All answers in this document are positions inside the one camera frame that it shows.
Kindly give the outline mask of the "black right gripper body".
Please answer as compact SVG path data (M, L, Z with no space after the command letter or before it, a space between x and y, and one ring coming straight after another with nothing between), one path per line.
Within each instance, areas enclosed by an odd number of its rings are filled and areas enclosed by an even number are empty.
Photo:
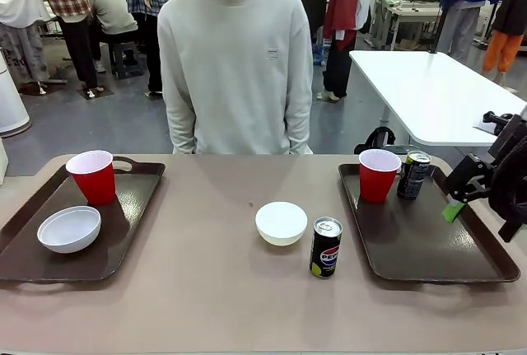
M526 136L526 120L518 114L497 116L488 112L487 121L496 125L493 132L497 139L488 150L492 157L506 157Z

